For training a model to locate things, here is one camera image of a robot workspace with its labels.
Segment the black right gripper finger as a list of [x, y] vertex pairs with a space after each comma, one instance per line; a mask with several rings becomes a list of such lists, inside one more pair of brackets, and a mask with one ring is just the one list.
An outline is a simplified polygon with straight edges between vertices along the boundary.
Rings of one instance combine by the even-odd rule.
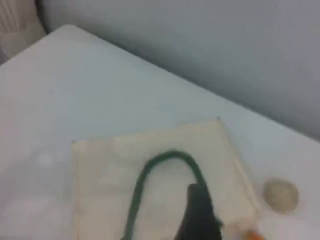
[[214, 214], [209, 191], [200, 184], [190, 184], [187, 189], [187, 205], [176, 240], [221, 240], [221, 222]]

